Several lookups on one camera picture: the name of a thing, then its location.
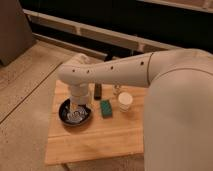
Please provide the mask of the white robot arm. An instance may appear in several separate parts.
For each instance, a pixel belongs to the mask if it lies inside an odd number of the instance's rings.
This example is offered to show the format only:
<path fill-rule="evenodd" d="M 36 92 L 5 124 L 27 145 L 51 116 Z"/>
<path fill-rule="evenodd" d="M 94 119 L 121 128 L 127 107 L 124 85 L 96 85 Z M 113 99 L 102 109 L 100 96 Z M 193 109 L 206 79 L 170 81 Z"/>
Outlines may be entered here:
<path fill-rule="evenodd" d="M 90 83 L 144 87 L 145 171 L 213 171 L 213 54 L 173 49 L 90 64 L 77 54 L 59 79 L 84 104 Z"/>

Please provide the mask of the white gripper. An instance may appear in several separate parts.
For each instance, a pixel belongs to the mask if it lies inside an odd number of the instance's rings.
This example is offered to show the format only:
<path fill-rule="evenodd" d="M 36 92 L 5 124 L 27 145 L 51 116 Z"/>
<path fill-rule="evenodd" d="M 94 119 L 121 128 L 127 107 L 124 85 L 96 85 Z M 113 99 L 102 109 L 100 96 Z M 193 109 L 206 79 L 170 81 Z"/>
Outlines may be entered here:
<path fill-rule="evenodd" d="M 71 85 L 70 90 L 70 109 L 76 110 L 79 106 L 85 107 L 91 101 L 91 94 L 88 84 Z"/>

